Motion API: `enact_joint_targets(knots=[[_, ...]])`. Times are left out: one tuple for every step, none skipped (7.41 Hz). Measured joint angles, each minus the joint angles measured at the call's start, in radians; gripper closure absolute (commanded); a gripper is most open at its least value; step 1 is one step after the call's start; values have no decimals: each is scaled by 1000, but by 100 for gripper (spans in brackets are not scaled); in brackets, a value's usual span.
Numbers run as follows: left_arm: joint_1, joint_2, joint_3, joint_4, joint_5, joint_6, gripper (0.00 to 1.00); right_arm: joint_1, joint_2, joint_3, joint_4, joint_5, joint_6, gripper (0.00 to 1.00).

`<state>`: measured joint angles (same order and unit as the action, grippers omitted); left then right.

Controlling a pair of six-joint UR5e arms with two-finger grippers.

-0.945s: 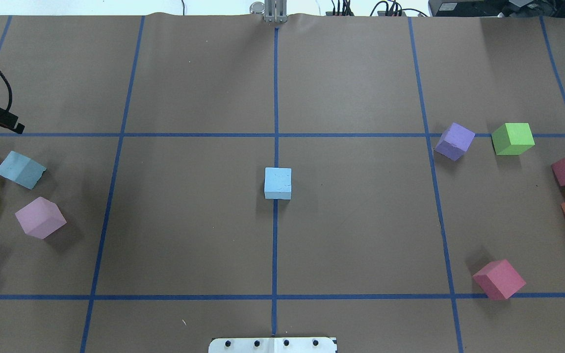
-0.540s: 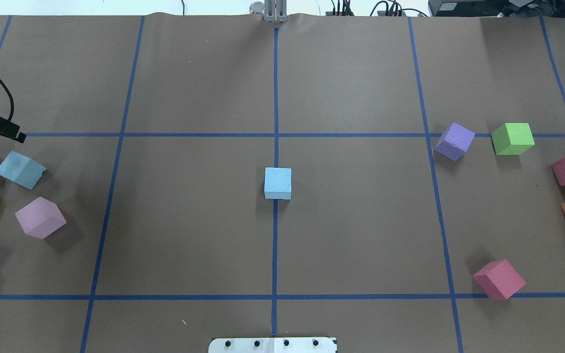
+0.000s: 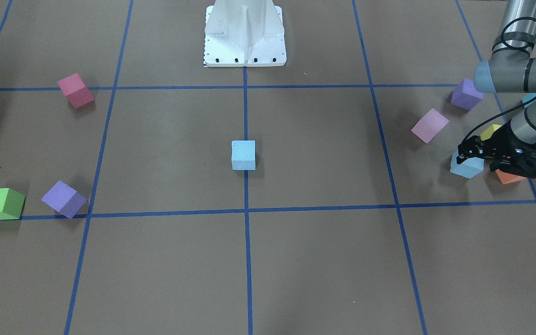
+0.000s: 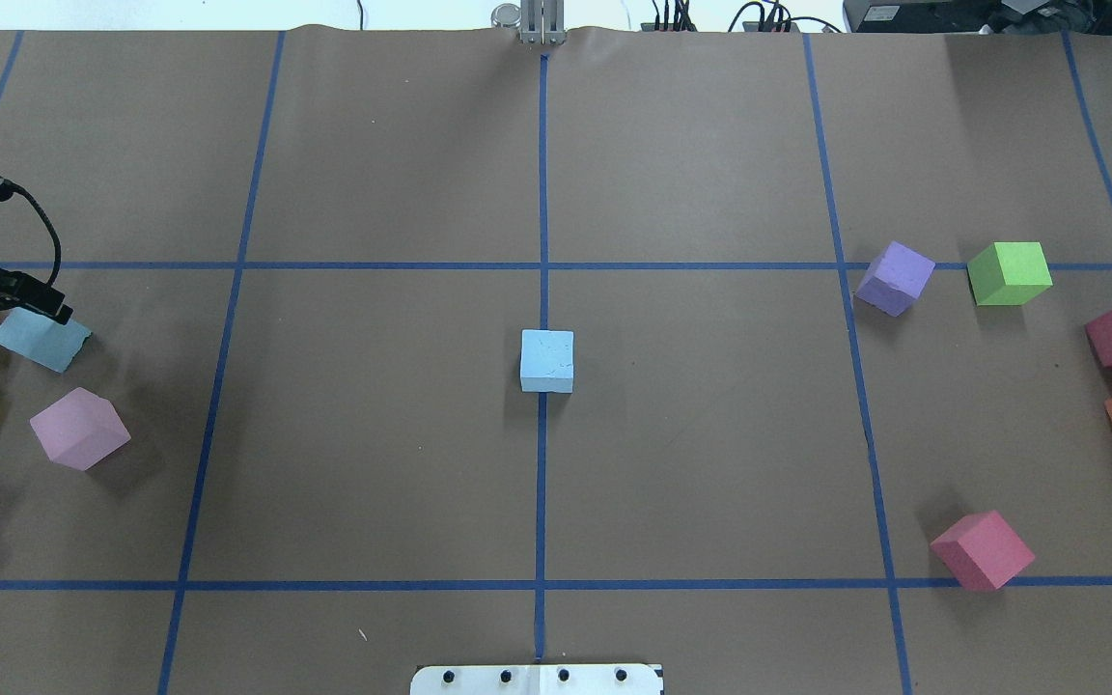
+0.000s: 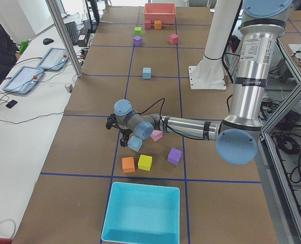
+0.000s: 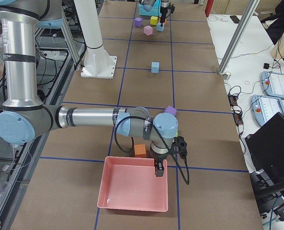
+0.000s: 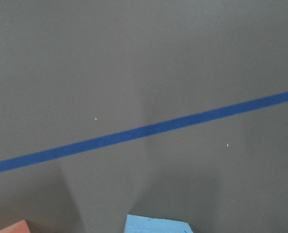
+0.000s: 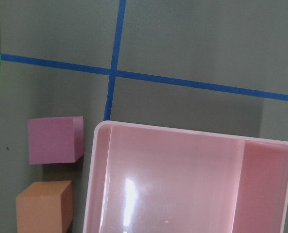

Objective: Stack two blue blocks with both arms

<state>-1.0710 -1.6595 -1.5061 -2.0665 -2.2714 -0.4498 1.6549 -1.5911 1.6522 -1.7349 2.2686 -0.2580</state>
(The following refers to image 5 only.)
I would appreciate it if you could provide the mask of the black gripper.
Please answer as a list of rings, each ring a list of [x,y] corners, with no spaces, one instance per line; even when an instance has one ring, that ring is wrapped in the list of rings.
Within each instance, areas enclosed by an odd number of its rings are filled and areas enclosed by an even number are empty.
[[[120,146],[127,147],[128,139],[129,139],[130,134],[132,133],[132,130],[129,129],[127,126],[121,125],[117,121],[115,114],[110,114],[107,117],[106,128],[108,130],[110,130],[111,128],[118,129],[120,131],[120,133],[122,134],[122,138],[120,139]]]

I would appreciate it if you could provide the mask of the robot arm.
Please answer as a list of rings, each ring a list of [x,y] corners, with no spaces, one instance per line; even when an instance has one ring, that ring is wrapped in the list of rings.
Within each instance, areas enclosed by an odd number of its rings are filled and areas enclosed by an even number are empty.
[[[189,67],[192,89],[219,89],[224,85],[223,56],[239,12],[243,11],[239,30],[242,40],[240,58],[233,80],[233,94],[228,115],[221,122],[200,121],[161,113],[142,115],[128,100],[119,100],[106,128],[122,133],[121,145],[127,146],[130,134],[141,139],[154,130],[175,133],[195,140],[215,141],[218,155],[234,165],[252,161],[258,150],[261,131],[258,119],[267,84],[276,40],[285,32],[291,13],[291,1],[218,1],[209,31],[204,57]]]

